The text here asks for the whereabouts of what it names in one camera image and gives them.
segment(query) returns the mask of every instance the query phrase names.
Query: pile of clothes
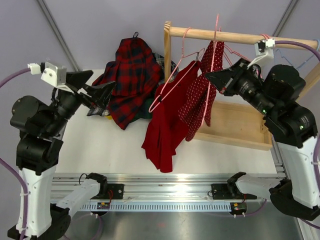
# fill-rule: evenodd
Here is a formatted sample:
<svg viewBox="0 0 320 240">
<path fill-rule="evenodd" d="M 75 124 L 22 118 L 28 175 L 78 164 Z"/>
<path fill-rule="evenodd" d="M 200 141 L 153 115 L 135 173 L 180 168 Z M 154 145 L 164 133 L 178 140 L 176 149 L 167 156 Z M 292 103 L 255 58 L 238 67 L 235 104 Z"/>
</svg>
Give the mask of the pile of clothes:
<svg viewBox="0 0 320 240">
<path fill-rule="evenodd" d="M 123 39 L 115 61 L 108 62 L 104 73 L 92 84 L 116 82 L 109 103 L 105 103 L 106 109 L 92 106 L 87 115 L 111 116 L 123 130 L 139 118 L 151 119 L 142 148 L 157 169 L 163 173 L 172 172 L 172 156 L 177 154 L 178 145 L 183 139 L 191 141 L 203 121 L 208 126 L 211 124 L 211 108 L 217 90 L 213 85 L 208 88 L 205 73 L 211 71 L 213 53 L 211 41 L 201 61 L 192 61 L 183 70 L 177 70 L 165 86 L 164 57 L 153 53 L 139 37 Z M 224 43 L 217 42 L 213 71 L 223 69 L 223 53 Z M 175 67 L 172 61 L 171 71 Z M 158 98 L 169 92 L 163 100 Z M 150 113 L 154 99 L 159 99 L 159 105 Z"/>
</svg>

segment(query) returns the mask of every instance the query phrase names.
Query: pink hanger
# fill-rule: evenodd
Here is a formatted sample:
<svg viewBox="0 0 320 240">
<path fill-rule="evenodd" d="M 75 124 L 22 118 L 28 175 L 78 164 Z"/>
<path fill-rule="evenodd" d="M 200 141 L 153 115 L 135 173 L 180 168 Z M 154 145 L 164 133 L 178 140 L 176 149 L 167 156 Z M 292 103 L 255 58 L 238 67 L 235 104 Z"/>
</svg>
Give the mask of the pink hanger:
<svg viewBox="0 0 320 240">
<path fill-rule="evenodd" d="M 217 29 L 218 29 L 218 22 L 219 22 L 219 14 L 216 16 L 216 21 L 215 21 L 215 29 L 214 29 L 214 38 L 213 38 L 213 54 L 212 54 L 212 62 L 211 62 L 211 70 L 210 72 L 212 72 L 212 70 L 214 69 L 214 62 L 215 62 L 215 54 L 216 54 L 216 47 L 217 47 L 217 42 L 216 42 L 216 35 L 217 35 Z M 205 107 L 204 107 L 204 112 L 203 112 L 203 116 L 202 116 L 202 121 L 201 121 L 201 126 L 204 124 L 205 122 L 205 116 L 207 113 L 207 108 L 208 108 L 208 101 L 209 101 L 209 92 L 210 92 L 210 85 L 211 83 L 208 83 L 208 92 L 206 94 L 206 101 L 205 101 Z"/>
<path fill-rule="evenodd" d="M 194 55 L 194 54 L 199 54 L 201 51 L 203 51 L 203 53 L 202 53 L 200 56 L 198 56 L 198 59 L 200 59 L 200 58 L 203 56 L 203 54 L 205 53 L 205 48 L 202 48 L 200 51 L 196 51 L 196 52 L 194 52 L 194 53 L 191 53 L 191 54 L 185 56 L 185 37 L 186 37 L 186 34 L 187 34 L 187 32 L 189 31 L 189 29 L 191 29 L 191 28 L 192 28 L 192 27 L 188 27 L 188 28 L 185 30 L 184 34 L 183 34 L 183 37 L 182 37 L 182 48 L 181 48 L 181 58 L 180 58 L 178 64 L 175 66 L 174 70 L 172 71 L 171 75 L 169 76 L 168 80 L 165 82 L 165 84 L 164 84 L 164 86 L 163 86 L 160 94 L 154 99 L 153 103 L 152 103 L 151 106 L 149 107 L 149 113 L 152 113 L 152 112 L 158 107 L 158 105 L 161 103 L 161 102 L 158 102 L 158 103 L 154 106 L 154 108 L 152 108 L 153 105 L 156 103 L 156 101 L 161 97 L 161 95 L 162 95 L 165 87 L 166 87 L 167 84 L 169 83 L 169 79 L 171 79 L 171 77 L 173 76 L 173 74 L 176 72 L 179 64 L 180 64 L 181 61 L 182 61 L 182 59 L 187 58 L 187 57 L 190 57 L 190 56 L 192 56 L 192 55 Z M 172 92 L 172 90 L 181 82 L 181 80 L 187 75 L 187 73 L 193 68 L 193 66 L 194 66 L 196 63 L 197 63 L 197 61 L 194 62 L 194 64 L 189 68 L 189 70 L 188 70 L 188 71 L 182 76 L 182 78 L 174 85 L 174 87 L 171 88 L 171 90 L 161 99 L 161 101 L 163 101 L 163 100 Z"/>
</svg>

